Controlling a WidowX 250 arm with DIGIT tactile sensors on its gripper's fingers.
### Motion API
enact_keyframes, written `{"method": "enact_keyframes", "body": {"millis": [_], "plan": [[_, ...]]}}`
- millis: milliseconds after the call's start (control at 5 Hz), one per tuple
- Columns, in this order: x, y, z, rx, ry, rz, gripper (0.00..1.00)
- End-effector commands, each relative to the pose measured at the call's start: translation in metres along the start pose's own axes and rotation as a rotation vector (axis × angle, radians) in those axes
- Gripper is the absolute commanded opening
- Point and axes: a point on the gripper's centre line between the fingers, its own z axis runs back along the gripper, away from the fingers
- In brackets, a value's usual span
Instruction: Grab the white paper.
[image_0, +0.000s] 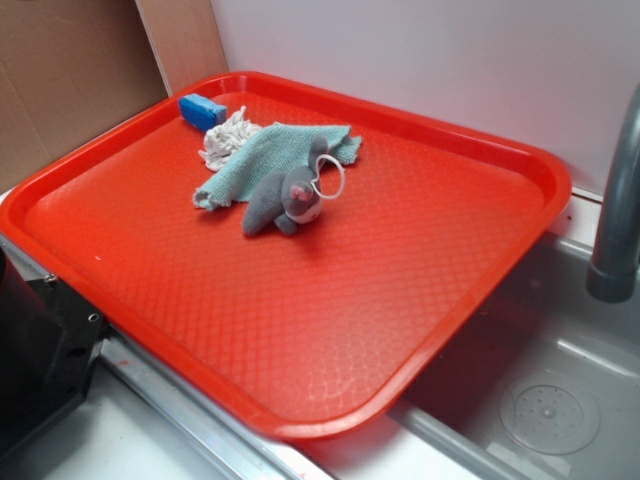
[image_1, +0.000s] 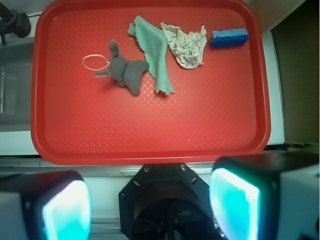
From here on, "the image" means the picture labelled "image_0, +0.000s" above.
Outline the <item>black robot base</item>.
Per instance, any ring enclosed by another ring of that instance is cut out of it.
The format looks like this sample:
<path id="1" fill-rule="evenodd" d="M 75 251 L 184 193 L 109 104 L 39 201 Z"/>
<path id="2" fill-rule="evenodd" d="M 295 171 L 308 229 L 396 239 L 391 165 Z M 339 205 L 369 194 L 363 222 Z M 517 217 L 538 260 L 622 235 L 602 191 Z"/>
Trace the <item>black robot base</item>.
<path id="1" fill-rule="evenodd" d="M 105 319 L 61 279 L 26 280 L 1 253 L 1 458 L 87 397 Z"/>

